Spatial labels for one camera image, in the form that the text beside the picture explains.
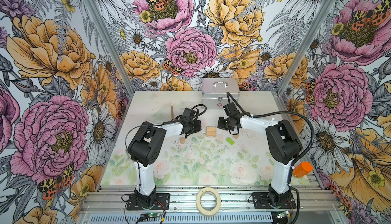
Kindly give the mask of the natural wood rectangular block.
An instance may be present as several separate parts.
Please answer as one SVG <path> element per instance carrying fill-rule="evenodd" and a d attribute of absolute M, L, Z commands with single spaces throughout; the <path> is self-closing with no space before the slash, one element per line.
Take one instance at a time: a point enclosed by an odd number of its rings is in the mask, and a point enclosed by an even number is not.
<path fill-rule="evenodd" d="M 207 127 L 206 128 L 207 137 L 216 137 L 216 127 Z"/>

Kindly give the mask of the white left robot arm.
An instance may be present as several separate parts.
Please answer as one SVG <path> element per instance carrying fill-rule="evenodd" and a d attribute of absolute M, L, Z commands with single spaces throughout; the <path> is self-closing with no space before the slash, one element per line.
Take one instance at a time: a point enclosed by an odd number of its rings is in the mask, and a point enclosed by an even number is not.
<path fill-rule="evenodd" d="M 134 190 L 135 203 L 142 208 L 150 209 L 156 202 L 156 184 L 153 177 L 153 164 L 159 157 L 165 139 L 172 136 L 191 134 L 202 130 L 199 116 L 207 111 L 203 104 L 186 108 L 176 118 L 153 124 L 143 122 L 137 126 L 138 131 L 126 149 L 136 169 L 136 187 Z"/>

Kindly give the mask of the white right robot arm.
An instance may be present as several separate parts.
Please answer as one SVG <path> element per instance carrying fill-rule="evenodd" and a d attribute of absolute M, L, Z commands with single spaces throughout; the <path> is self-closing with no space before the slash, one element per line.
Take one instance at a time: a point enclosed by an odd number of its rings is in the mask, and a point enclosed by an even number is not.
<path fill-rule="evenodd" d="M 219 129 L 226 131 L 247 129 L 267 137 L 269 152 L 275 161 L 267 201 L 273 208 L 281 207 L 291 199 L 294 160 L 302 151 L 302 144 L 293 126 L 287 120 L 268 120 L 266 116 L 240 112 L 234 102 L 224 105 L 224 111 L 227 116 L 219 118 L 217 126 Z"/>

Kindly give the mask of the green wood block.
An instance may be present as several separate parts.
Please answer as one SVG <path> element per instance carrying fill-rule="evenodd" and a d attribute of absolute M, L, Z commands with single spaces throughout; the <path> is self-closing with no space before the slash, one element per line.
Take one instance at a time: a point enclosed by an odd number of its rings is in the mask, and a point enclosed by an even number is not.
<path fill-rule="evenodd" d="M 230 138 L 230 137 L 227 137 L 227 138 L 226 138 L 226 141 L 227 141 L 231 146 L 233 146 L 234 143 L 235 143 L 235 141 L 234 141 L 232 138 Z"/>

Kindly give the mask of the silver aluminium first aid case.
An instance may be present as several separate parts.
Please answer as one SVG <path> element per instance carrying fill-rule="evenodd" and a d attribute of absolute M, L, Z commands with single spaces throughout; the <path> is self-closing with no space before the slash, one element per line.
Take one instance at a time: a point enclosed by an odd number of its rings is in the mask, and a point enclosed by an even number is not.
<path fill-rule="evenodd" d="M 202 104 L 204 104 L 208 110 L 220 109 L 228 104 L 227 92 L 229 92 L 235 100 L 239 99 L 240 90 L 236 79 L 202 79 Z"/>

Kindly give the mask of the orange pill bottle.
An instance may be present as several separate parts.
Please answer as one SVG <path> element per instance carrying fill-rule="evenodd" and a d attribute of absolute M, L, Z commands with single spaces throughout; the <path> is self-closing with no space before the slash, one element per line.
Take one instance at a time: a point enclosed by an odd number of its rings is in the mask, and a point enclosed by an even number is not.
<path fill-rule="evenodd" d="M 311 173 L 312 171 L 313 166 L 309 162 L 304 161 L 293 169 L 292 175 L 296 178 L 302 178 Z"/>

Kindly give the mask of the masking tape roll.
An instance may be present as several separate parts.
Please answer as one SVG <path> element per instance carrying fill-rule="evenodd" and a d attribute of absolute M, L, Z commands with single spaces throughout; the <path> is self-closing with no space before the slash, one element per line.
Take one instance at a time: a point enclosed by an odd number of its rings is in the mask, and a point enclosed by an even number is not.
<path fill-rule="evenodd" d="M 220 211 L 222 199 L 217 190 L 204 187 L 197 193 L 195 204 L 200 214 L 212 217 Z"/>

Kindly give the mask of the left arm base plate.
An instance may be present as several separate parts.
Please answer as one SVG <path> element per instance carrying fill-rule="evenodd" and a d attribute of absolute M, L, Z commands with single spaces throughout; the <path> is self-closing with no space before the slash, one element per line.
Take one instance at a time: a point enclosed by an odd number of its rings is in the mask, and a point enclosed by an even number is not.
<path fill-rule="evenodd" d="M 170 197 L 169 193 L 155 193 L 151 196 L 131 194 L 125 209 L 127 211 L 168 210 Z"/>

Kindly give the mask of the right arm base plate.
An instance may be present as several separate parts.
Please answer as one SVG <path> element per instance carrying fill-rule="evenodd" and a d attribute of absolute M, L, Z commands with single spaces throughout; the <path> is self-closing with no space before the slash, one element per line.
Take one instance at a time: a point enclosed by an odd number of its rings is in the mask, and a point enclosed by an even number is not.
<path fill-rule="evenodd" d="M 255 209 L 295 209 L 296 202 L 291 192 L 277 194 L 274 192 L 254 192 L 251 195 Z"/>

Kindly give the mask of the aluminium corner frame post right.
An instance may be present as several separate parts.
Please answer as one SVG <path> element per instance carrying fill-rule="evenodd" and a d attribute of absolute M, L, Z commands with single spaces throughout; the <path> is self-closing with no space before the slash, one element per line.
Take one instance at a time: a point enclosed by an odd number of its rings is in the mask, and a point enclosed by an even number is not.
<path fill-rule="evenodd" d="M 298 66 L 301 64 L 301 61 L 304 58 L 307 49 L 311 44 L 311 41 L 316 35 L 317 30 L 321 27 L 322 22 L 326 19 L 330 10 L 335 6 L 336 1 L 337 0 L 324 0 L 323 4 L 319 9 L 319 13 L 315 15 L 314 20 L 310 25 L 308 32 L 305 34 L 304 39 L 299 49 L 297 50 L 290 67 L 288 68 L 286 74 L 284 75 L 284 78 L 278 86 L 278 89 L 276 91 L 278 95 L 282 95 L 284 89 L 290 83 Z"/>

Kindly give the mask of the aluminium corner frame post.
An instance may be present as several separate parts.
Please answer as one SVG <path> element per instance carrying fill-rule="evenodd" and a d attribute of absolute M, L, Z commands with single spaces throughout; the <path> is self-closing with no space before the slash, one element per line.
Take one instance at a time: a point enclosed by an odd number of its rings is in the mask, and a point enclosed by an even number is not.
<path fill-rule="evenodd" d="M 83 2 L 85 3 L 85 5 L 88 9 L 89 16 L 94 21 L 95 26 L 96 26 L 100 36 L 102 37 L 102 40 L 103 40 L 103 42 L 109 52 L 109 55 L 111 56 L 115 66 L 119 72 L 119 75 L 124 83 L 124 86 L 130 96 L 130 99 L 132 99 L 134 96 L 134 92 L 135 92 L 134 87 L 133 87 L 133 85 L 128 77 L 128 74 L 124 68 L 124 65 L 120 59 L 120 55 L 117 51 L 116 46 L 114 45 L 114 42 L 113 42 L 113 39 L 110 35 L 109 30 L 107 29 L 107 26 L 104 22 L 104 18 L 100 13 L 100 8 L 95 3 L 95 0 L 83 0 Z"/>
<path fill-rule="evenodd" d="M 326 19 L 330 10 L 335 6 L 336 1 L 337 0 L 324 0 L 323 4 L 319 9 L 319 13 L 315 15 L 314 20 L 310 25 L 308 32 L 305 34 L 304 39 L 299 49 L 297 50 L 290 67 L 288 68 L 286 74 L 284 75 L 284 78 L 278 86 L 278 89 L 276 91 L 278 95 L 282 95 L 284 89 L 290 83 L 298 66 L 301 64 L 301 61 L 304 58 L 307 49 L 311 44 L 311 41 L 316 35 L 317 30 L 321 27 L 322 22 Z"/>

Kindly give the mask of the aluminium corner frame post left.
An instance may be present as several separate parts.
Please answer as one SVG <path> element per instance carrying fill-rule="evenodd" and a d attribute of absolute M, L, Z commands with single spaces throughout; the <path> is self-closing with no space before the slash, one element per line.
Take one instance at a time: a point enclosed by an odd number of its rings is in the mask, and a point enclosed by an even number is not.
<path fill-rule="evenodd" d="M 95 26 L 96 26 L 100 36 L 102 37 L 102 40 L 103 40 L 103 42 L 109 52 L 109 55 L 111 56 L 115 66 L 119 72 L 119 75 L 124 83 L 124 86 L 130 96 L 130 99 L 132 99 L 134 96 L 134 92 L 135 92 L 134 87 L 133 87 L 133 85 L 128 77 L 128 74 L 124 68 L 124 65 L 120 59 L 120 55 L 117 51 L 116 46 L 114 45 L 114 42 L 113 42 L 113 39 L 110 35 L 109 30 L 107 29 L 107 26 L 104 22 L 104 18 L 100 13 L 100 8 L 95 3 L 95 0 L 83 0 L 83 2 L 85 3 L 85 5 L 88 9 L 89 16 L 94 21 Z"/>

